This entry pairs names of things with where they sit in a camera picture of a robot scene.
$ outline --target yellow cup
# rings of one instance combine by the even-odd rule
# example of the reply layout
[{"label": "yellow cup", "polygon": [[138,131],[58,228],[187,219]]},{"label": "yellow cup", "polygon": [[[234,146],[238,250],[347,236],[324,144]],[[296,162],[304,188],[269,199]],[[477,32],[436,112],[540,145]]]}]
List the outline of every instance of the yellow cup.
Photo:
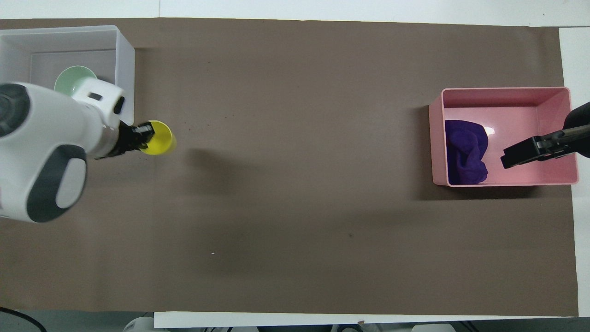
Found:
[{"label": "yellow cup", "polygon": [[155,134],[147,143],[147,148],[140,149],[149,155],[160,155],[172,152],[176,148],[176,138],[165,123],[158,120],[150,120]]}]

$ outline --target gray floor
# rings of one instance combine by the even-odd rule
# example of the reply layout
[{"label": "gray floor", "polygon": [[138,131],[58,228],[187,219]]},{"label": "gray floor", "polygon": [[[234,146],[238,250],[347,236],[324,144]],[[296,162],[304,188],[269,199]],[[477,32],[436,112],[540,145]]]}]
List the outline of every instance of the gray floor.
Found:
[{"label": "gray floor", "polygon": [[[101,312],[88,313],[84,311],[23,311],[43,324],[48,332],[121,332],[125,325],[133,319],[146,313],[135,312]],[[498,320],[474,321],[479,332],[562,332],[588,331],[590,332],[590,318],[551,318],[542,320]],[[452,322],[457,332],[469,332],[458,322]],[[201,329],[174,329],[178,332],[193,332]],[[1,332],[30,332],[37,331],[30,323],[0,313]]]}]

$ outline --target white table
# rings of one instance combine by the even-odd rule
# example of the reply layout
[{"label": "white table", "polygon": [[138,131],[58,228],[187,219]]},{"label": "white table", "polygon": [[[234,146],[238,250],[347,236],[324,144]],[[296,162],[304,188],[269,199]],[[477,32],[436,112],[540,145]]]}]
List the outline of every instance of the white table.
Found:
[{"label": "white table", "polygon": [[[0,18],[195,17],[560,27],[563,78],[572,106],[590,101],[588,0],[2,0]],[[578,158],[572,186],[578,307],[590,316],[590,160]],[[155,327],[401,323],[535,318],[521,316],[155,313]]]}]

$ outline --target pink plastic container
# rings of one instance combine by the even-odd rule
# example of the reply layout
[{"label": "pink plastic container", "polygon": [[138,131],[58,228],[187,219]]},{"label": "pink plastic container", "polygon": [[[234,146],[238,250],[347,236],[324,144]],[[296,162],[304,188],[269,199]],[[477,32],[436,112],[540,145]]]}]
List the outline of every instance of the pink plastic container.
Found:
[{"label": "pink plastic container", "polygon": [[[531,136],[562,129],[571,109],[566,87],[444,89],[428,107],[434,183],[449,187],[497,187],[578,182],[575,154],[507,170],[500,160],[505,148]],[[464,120],[484,126],[489,145],[482,161],[488,175],[482,183],[452,185],[448,182],[445,120]]]}]

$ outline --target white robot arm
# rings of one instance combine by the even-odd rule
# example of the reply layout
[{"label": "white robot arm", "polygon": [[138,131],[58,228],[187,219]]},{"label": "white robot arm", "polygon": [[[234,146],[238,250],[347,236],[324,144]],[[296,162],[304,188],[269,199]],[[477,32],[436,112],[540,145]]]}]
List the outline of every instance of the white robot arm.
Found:
[{"label": "white robot arm", "polygon": [[0,84],[0,216],[47,222],[80,198],[88,158],[145,148],[151,124],[119,119],[123,90],[86,79],[72,97],[29,83]]}]

